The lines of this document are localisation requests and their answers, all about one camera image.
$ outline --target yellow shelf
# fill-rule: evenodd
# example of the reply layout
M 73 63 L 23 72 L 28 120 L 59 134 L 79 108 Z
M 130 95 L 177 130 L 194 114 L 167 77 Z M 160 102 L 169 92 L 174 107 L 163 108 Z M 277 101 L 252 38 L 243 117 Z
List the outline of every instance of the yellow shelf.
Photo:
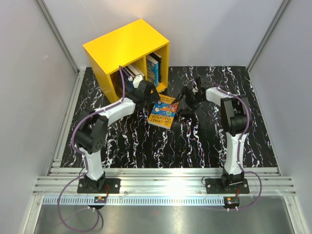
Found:
M 146 55 L 161 55 L 160 92 L 168 87 L 169 41 L 142 19 L 83 45 L 103 93 L 110 102 L 119 97 L 115 83 L 119 66 L 134 63 L 147 77 Z

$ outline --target metal floor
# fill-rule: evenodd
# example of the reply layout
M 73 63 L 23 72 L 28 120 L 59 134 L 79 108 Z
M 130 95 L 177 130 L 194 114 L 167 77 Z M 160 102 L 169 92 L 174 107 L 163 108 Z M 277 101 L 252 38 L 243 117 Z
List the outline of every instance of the metal floor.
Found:
M 241 198 L 241 206 L 252 202 Z M 81 206 L 63 205 L 64 218 Z M 202 206 L 106 206 L 101 213 L 104 226 L 99 223 L 92 233 L 99 234 L 293 234 L 287 207 L 283 197 L 262 197 L 252 208 L 226 212 L 221 207 Z M 89 229 L 97 217 L 91 211 L 83 211 L 67 223 L 76 229 Z M 56 205 L 43 205 L 36 226 L 36 234 L 70 234 L 60 222 Z

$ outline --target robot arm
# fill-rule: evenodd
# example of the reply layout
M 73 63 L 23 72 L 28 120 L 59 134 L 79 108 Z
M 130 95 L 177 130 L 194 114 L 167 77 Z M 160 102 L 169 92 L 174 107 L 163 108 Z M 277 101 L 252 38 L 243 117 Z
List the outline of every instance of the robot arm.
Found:
M 221 109 L 221 125 L 227 136 L 227 159 L 221 177 L 224 188 L 231 185 L 243 183 L 244 173 L 241 171 L 239 164 L 243 161 L 244 142 L 246 134 L 242 136 L 239 144 L 240 135 L 247 125 L 247 115 L 249 113 L 243 108 L 242 103 L 236 98 L 227 95 L 217 87 L 201 87 L 200 77 L 195 79 L 196 85 L 192 89 L 184 87 L 180 95 L 173 101 L 179 102 L 185 96 L 187 108 L 182 110 L 182 116 L 189 116 L 195 113 L 198 104 L 202 101 L 215 103 Z M 249 106 L 246 96 L 240 96 L 242 101 Z
M 100 150 L 105 143 L 108 126 L 160 99 L 153 83 L 141 77 L 135 80 L 134 84 L 134 90 L 127 93 L 126 98 L 119 105 L 117 103 L 121 102 L 120 100 L 96 110 L 86 108 L 82 111 L 81 119 L 94 111 L 102 111 L 85 121 L 75 136 L 75 143 L 79 150 L 85 153 L 84 159 L 88 164 L 87 177 L 91 181 L 99 181 L 103 178 Z

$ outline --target black marble table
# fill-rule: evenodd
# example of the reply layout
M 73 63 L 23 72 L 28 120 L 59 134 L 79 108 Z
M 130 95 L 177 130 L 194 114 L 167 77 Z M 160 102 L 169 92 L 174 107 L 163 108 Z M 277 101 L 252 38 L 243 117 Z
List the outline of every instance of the black marble table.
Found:
M 192 86 L 200 75 L 224 86 L 234 94 L 247 95 L 252 125 L 245 142 L 244 166 L 276 167 L 267 130 L 246 67 L 170 67 L 169 87 L 164 94 L 176 97 L 184 85 Z M 87 68 L 78 97 L 71 129 L 62 158 L 62 167 L 82 167 L 81 155 L 73 152 L 70 137 L 81 110 L 109 104 L 91 68 Z M 185 107 L 181 102 L 179 109 Z M 226 160 L 226 135 L 221 128 L 220 109 L 204 102 L 191 118 L 177 117 L 170 130 L 148 123 L 150 108 L 113 123 L 101 150 L 105 168 L 209 168 Z

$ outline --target white wall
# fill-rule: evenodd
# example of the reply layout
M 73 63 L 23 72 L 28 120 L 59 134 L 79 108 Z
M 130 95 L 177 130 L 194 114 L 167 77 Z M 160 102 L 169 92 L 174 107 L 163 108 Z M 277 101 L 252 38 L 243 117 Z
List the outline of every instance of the white wall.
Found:
M 77 65 L 82 45 L 143 18 L 171 41 L 171 66 L 245 65 L 282 0 L 44 0 Z
M 292 1 L 251 79 L 282 174 L 291 176 L 312 232 L 312 1 Z
M 75 74 L 34 0 L 0 8 L 0 232 L 19 233 Z

